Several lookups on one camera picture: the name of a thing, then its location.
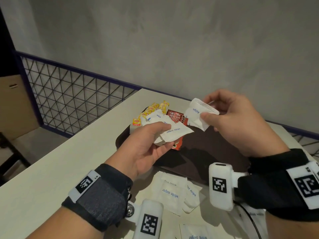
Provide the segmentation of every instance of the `white table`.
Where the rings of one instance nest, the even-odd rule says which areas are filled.
[[[132,119],[152,102],[163,100],[179,112],[189,105],[187,100],[142,89],[0,187],[0,238],[26,238],[60,207],[69,190],[88,171],[116,151],[115,139]],[[284,128],[275,124],[271,127],[290,148],[301,148]],[[153,175],[154,169],[135,181],[132,192],[138,192],[138,204],[151,198],[149,185]],[[202,192],[208,195],[208,188],[204,186]],[[208,199],[181,217],[164,211],[160,238],[177,236],[179,223],[207,224],[214,238],[247,237],[226,212],[212,207]],[[133,230],[132,223],[123,221],[119,229],[107,231],[107,238],[132,238]]]

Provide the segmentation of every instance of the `label on strap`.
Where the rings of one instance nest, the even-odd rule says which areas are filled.
[[[101,177],[101,175],[94,170],[91,170],[77,186],[71,189],[68,196],[71,198],[73,203],[75,203],[99,177]]]
[[[313,169],[317,164],[310,162],[306,165],[287,169],[291,180],[310,210],[319,208],[319,180]]]

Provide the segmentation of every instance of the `black cable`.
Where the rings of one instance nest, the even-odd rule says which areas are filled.
[[[256,232],[257,232],[258,238],[259,238],[259,239],[262,239],[262,238],[261,238],[261,235],[260,235],[260,233],[259,233],[259,231],[258,231],[258,228],[257,228],[257,226],[256,226],[256,224],[255,224],[253,218],[250,216],[249,212],[248,212],[248,211],[245,209],[245,207],[243,207],[239,202],[234,201],[234,204],[240,206],[240,207],[244,210],[244,212],[246,212],[246,214],[248,215],[249,219],[251,220],[251,223],[253,223],[253,226],[255,227],[255,230],[256,230]]]

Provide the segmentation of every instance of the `gray wall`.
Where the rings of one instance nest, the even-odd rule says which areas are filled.
[[[318,0],[28,1],[40,48],[0,0],[17,50],[190,99],[228,88],[319,133]]]

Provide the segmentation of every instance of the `hand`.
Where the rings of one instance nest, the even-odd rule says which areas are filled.
[[[162,146],[153,144],[155,136],[171,128],[170,124],[155,122],[137,128],[122,146],[105,161],[132,180],[146,173],[163,154],[172,148],[174,142]]]
[[[287,145],[243,95],[217,90],[203,100],[224,115],[203,112],[201,118],[247,157],[265,157],[289,151]]]

